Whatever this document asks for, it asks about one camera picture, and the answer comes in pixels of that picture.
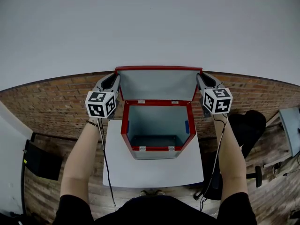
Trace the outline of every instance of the person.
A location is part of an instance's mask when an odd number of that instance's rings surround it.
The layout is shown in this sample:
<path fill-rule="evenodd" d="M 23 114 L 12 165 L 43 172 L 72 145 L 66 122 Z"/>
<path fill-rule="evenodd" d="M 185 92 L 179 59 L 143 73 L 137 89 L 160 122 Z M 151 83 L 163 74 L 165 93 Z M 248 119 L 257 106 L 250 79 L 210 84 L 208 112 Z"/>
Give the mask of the person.
<path fill-rule="evenodd" d="M 95 126 L 97 123 L 95 118 L 90 118 L 89 121 L 93 124 L 86 124 L 66 161 L 61 182 L 60 204 L 53 224 L 107 224 L 114 221 L 257 224 L 248 198 L 245 159 L 226 117 L 219 114 L 214 115 L 214 118 L 218 143 L 224 123 L 227 122 L 219 150 L 223 190 L 217 219 L 176 198 L 157 195 L 133 198 L 116 212 L 94 221 L 89 207 L 88 182 L 94 164 L 99 130 Z"/>

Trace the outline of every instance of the forearm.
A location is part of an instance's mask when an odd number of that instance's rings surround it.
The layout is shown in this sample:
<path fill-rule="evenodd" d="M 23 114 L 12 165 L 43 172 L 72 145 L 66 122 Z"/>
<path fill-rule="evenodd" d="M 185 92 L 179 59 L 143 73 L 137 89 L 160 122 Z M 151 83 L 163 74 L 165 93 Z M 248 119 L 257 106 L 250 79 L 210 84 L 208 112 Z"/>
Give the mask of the forearm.
<path fill-rule="evenodd" d="M 214 115 L 214 118 L 226 123 L 226 118 L 221 114 Z M 224 124 L 220 121 L 214 121 L 214 123 L 217 142 L 219 143 Z M 227 121 L 220 146 L 219 167 L 223 179 L 222 201 L 237 192 L 248 192 L 246 182 L 246 162 L 229 121 Z"/>
<path fill-rule="evenodd" d="M 87 123 L 66 161 L 64 177 L 89 180 L 94 166 L 98 140 L 98 128 Z"/>

